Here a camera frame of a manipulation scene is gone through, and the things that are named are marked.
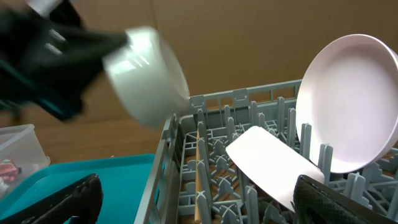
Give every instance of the white plate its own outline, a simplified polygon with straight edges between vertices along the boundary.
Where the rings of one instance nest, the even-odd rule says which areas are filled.
[[[251,127],[226,147],[229,157],[257,186],[294,212],[294,187],[305,174],[324,183],[323,173],[268,131]]]
[[[334,173],[376,162],[398,140],[397,55],[369,35],[335,40],[310,64],[296,109],[297,132],[303,123],[312,125],[315,164],[322,143],[334,148]]]

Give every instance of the pink plate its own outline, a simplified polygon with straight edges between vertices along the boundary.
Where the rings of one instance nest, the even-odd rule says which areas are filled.
[[[297,132],[312,125],[310,159],[320,144],[333,148],[331,171],[345,173],[376,162],[398,140],[398,56],[369,35],[327,45],[304,75],[297,98]]]

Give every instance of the dish rack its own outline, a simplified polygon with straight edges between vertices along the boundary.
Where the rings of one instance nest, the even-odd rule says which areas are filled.
[[[300,143],[295,126],[300,84],[301,80],[295,80],[191,97],[189,110],[165,122],[134,223],[191,223],[195,200],[204,224],[214,219],[223,224],[295,223],[292,212],[281,208],[234,166],[225,147],[256,125],[309,159],[312,127],[303,124]],[[279,90],[292,94],[283,98]],[[269,99],[251,101],[252,95],[261,94]],[[229,105],[223,105],[225,98],[231,99]],[[216,108],[208,106],[209,102],[215,102]],[[204,137],[197,139],[197,131]],[[198,162],[197,144],[199,151],[206,152]],[[398,149],[392,148],[385,158],[348,175],[330,174],[332,146],[322,144],[320,152],[318,167],[325,175],[325,185],[398,220]],[[195,198],[196,171],[203,190]]]

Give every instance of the white bowl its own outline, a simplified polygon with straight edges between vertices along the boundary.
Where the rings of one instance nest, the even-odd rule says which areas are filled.
[[[189,90],[170,46],[151,27],[126,31],[128,43],[103,59],[121,103],[146,125],[160,125],[189,106]]]

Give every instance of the wooden stick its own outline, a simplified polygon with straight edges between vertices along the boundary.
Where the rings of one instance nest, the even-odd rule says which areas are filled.
[[[197,202],[197,192],[201,191],[200,185],[200,178],[199,178],[199,171],[198,171],[198,161],[200,160],[200,153],[199,153],[199,130],[197,134],[197,163],[196,163],[196,179],[195,179],[195,219],[193,221],[194,224],[201,224],[198,202]]]

